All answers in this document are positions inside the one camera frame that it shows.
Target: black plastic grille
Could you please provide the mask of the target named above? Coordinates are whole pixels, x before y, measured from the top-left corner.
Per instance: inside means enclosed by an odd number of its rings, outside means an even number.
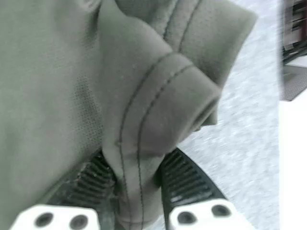
[[[180,149],[166,155],[160,165],[165,225],[173,208],[225,196],[212,180]]]

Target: black plastic part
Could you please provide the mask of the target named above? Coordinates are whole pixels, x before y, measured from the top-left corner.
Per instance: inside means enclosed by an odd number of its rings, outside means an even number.
[[[73,230],[82,230],[87,226],[88,218],[85,215],[78,215],[71,220],[70,228]]]
[[[166,155],[158,172],[166,229],[168,216],[175,207],[211,199],[226,199],[205,172],[180,149]]]
[[[181,212],[178,215],[178,222],[180,224],[193,224],[196,222],[196,217],[193,215],[193,213]]]
[[[114,196],[115,182],[114,173],[99,150],[65,179],[47,204],[93,208],[99,214],[101,204]]]
[[[53,220],[53,214],[50,212],[43,213],[35,220],[35,225],[39,228],[45,227]]]
[[[230,215],[230,210],[223,205],[215,205],[212,207],[212,213],[216,217],[227,217]]]

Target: stitching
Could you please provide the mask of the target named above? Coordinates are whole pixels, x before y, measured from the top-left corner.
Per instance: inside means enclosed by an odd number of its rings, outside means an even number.
[[[174,8],[172,9],[172,12],[171,12],[171,14],[169,15],[169,18],[168,18],[168,20],[167,20],[166,26],[165,26],[165,28],[164,28],[164,33],[163,33],[163,39],[164,39],[164,40],[165,40],[165,38],[166,38],[166,33],[167,33],[167,31],[168,31],[168,28],[169,28],[169,25],[170,25],[170,22],[171,22],[171,18],[173,18],[173,15],[174,15],[175,9],[176,9],[177,6],[178,6],[178,3],[179,3],[179,0],[176,1],[175,6],[174,6]]]
[[[146,121],[147,116],[149,115],[151,109],[155,106],[156,102],[158,101],[159,97],[163,93],[163,91],[166,89],[166,87],[180,74],[182,74],[184,71],[187,69],[193,67],[194,65],[188,65],[176,72],[174,75],[171,75],[167,81],[162,85],[160,90],[157,92],[155,95],[154,99],[150,102],[149,107],[146,110],[145,115],[143,116],[141,123],[140,123],[140,128],[138,132],[138,145],[137,145],[137,161],[138,161],[138,174],[139,174],[139,186],[140,186],[140,199],[141,199],[141,207],[142,207],[142,223],[141,223],[141,230],[143,229],[144,225],[144,200],[143,200],[143,189],[142,189],[142,177],[141,177],[141,160],[140,160],[140,152],[141,152],[141,140],[142,140],[142,131],[143,127]]]
[[[181,38],[181,41],[180,41],[179,51],[181,51],[181,49],[182,49],[182,44],[183,44],[184,38],[185,38],[185,36],[186,36],[186,33],[188,32],[188,28],[189,28],[189,26],[190,26],[190,24],[191,24],[191,22],[192,22],[192,19],[193,19],[193,17],[194,17],[194,14],[195,14],[196,10],[199,8],[199,6],[201,5],[201,3],[202,3],[202,1],[201,1],[201,0],[198,0],[197,4],[196,4],[195,7],[194,7],[194,10],[192,11],[192,13],[191,13],[191,15],[190,15],[190,18],[189,18],[189,20],[188,20],[188,22],[187,22],[187,26],[186,26],[186,28],[185,28],[185,30],[184,30],[184,32],[183,32],[183,35],[182,35],[182,38]]]
[[[143,84],[145,83],[146,79],[150,76],[151,72],[154,70],[154,68],[165,58],[169,57],[170,55],[174,54],[174,52],[167,53],[166,55],[160,57],[146,72],[144,77],[141,79],[140,83],[138,84],[137,88],[133,92],[123,114],[123,118],[121,120],[120,124],[120,130],[119,130],[119,154],[120,154],[120,161],[121,161],[121,169],[123,171],[123,180],[124,180],[124,189],[125,189],[125,194],[127,196],[127,203],[128,203],[128,209],[129,209],[129,218],[130,218],[130,223],[129,223],[129,230],[131,229],[132,226],[132,215],[131,215],[131,205],[130,205],[130,199],[129,199],[129,194],[128,194],[128,186],[127,186],[127,179],[126,179],[126,171],[125,171],[125,164],[124,164],[124,156],[123,156],[123,149],[122,149],[122,141],[123,141],[123,130],[124,130],[124,124],[128,115],[128,111],[133,104],[134,99],[136,98],[137,94],[139,93],[140,89],[142,88]]]

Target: gray fabric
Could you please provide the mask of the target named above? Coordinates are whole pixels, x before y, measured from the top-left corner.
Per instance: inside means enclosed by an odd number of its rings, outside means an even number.
[[[179,146],[257,230],[279,230],[281,0],[232,0],[258,15],[223,90],[218,124]],[[147,230],[163,230],[163,217]]]
[[[119,3],[152,28],[113,0],[1,2],[1,229],[100,146],[119,180],[121,223],[155,220],[163,154],[215,122],[255,22],[227,1],[189,2]]]

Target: black ribbed plastic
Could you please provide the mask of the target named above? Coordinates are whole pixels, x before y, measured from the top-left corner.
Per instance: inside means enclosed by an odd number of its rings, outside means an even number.
[[[159,173],[166,229],[173,208],[210,199],[225,199],[205,172],[180,149],[166,155]]]
[[[93,208],[99,214],[101,204],[114,196],[114,186],[114,173],[100,150],[74,170],[47,203]]]

